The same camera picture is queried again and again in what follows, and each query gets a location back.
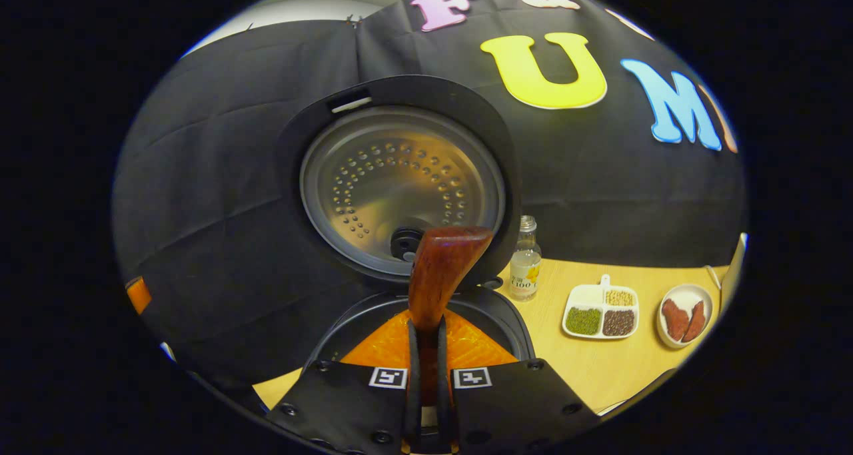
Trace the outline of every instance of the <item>black cloth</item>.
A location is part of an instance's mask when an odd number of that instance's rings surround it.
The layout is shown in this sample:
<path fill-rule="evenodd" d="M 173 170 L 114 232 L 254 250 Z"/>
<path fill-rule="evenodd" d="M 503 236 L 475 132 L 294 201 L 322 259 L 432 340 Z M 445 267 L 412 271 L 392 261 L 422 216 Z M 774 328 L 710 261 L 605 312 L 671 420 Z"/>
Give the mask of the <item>black cloth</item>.
<path fill-rule="evenodd" d="M 281 203 L 272 151 L 299 109 L 359 81 L 354 54 L 339 21 L 213 42 L 164 76 L 125 141 L 113 185 L 123 276 L 145 279 L 143 318 L 179 363 L 222 386 L 301 366 L 368 295 L 295 223 L 302 207 Z"/>
<path fill-rule="evenodd" d="M 391 75 L 450 79 L 497 108 L 514 139 L 523 212 L 536 217 L 546 257 L 728 264 L 746 229 L 740 157 L 653 139 L 648 98 L 619 61 L 645 61 L 664 78 L 670 71 L 696 84 L 701 78 L 592 0 L 573 1 L 579 11 L 472 0 L 466 21 L 424 33 L 420 9 L 402 0 L 355 28 L 342 21 L 258 27 L 177 61 L 125 141 L 113 230 L 125 280 L 144 276 L 152 293 L 143 318 L 179 363 L 234 388 L 279 376 L 300 367 L 337 316 L 371 294 L 327 257 L 316 231 L 297 222 L 302 206 L 281 200 L 273 147 L 310 103 Z M 560 110 L 521 103 L 479 49 L 487 39 L 527 35 L 543 75 L 572 82 L 563 49 L 543 38 L 551 32 L 588 39 L 607 81 L 599 103 Z M 293 147 L 286 163 L 298 167 L 304 150 Z"/>
<path fill-rule="evenodd" d="M 704 85 L 673 51 L 625 26 L 593 0 L 573 9 L 542 9 L 521 0 L 471 0 L 467 19 L 425 33 L 412 0 L 372 14 L 357 30 L 363 79 L 402 73 L 434 75 L 472 88 L 503 115 L 522 179 L 522 211 L 538 223 L 546 258 L 625 266 L 691 267 L 731 261 L 746 231 L 746 187 L 740 155 L 697 141 L 661 143 L 637 78 L 619 64 L 645 61 L 670 84 L 670 72 Z M 575 81 L 560 46 L 546 33 L 588 39 L 607 82 L 606 96 L 584 109 L 543 110 L 521 103 L 503 85 L 488 39 L 526 35 L 542 75 Z M 717 135 L 722 127 L 699 91 Z"/>

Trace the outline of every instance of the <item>white wall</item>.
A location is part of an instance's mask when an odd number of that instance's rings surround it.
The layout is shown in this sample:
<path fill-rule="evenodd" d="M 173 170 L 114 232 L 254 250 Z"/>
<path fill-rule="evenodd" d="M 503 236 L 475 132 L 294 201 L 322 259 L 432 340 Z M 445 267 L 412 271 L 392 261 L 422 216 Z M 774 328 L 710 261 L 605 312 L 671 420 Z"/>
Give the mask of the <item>white wall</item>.
<path fill-rule="evenodd" d="M 210 42 L 243 32 L 250 24 L 252 28 L 257 28 L 289 21 L 345 21 L 350 15 L 357 21 L 359 16 L 367 17 L 379 9 L 381 7 L 378 5 L 354 0 L 285 0 L 267 3 L 247 9 L 225 22 L 196 43 L 187 54 Z"/>

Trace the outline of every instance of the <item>bottle label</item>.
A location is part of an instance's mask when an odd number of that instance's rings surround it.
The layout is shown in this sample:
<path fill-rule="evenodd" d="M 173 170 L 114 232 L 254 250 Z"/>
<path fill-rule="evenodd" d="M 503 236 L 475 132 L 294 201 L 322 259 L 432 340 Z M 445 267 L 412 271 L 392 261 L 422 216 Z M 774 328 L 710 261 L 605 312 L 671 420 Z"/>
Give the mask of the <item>bottle label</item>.
<path fill-rule="evenodd" d="M 539 279 L 539 264 L 536 262 L 531 266 L 520 266 L 510 264 L 509 266 L 509 289 L 512 294 L 526 297 L 536 292 L 537 280 Z"/>

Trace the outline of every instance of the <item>yellow letter u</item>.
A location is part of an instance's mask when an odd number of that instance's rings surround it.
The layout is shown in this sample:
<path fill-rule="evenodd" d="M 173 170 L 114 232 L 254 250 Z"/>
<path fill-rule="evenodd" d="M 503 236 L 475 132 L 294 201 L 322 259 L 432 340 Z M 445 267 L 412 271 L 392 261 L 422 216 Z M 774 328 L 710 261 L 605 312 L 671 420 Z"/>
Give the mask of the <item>yellow letter u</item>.
<path fill-rule="evenodd" d="M 586 48 L 587 39 L 576 33 L 546 33 L 545 40 L 566 51 L 578 71 L 576 81 L 548 82 L 530 52 L 533 39 L 526 35 L 489 39 L 480 48 L 494 57 L 503 85 L 523 103 L 540 109 L 579 109 L 604 98 L 607 82 Z"/>

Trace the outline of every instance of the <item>bottle cap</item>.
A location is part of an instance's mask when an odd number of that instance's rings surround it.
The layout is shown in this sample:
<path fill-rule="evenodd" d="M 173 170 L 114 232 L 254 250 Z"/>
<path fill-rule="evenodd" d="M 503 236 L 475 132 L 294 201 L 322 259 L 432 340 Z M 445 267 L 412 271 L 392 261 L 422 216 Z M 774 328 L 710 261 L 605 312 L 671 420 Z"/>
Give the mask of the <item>bottle cap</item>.
<path fill-rule="evenodd" d="M 534 230 L 536 230 L 536 219 L 534 219 L 532 215 L 522 215 L 521 216 L 521 231 L 522 232 L 531 232 Z"/>

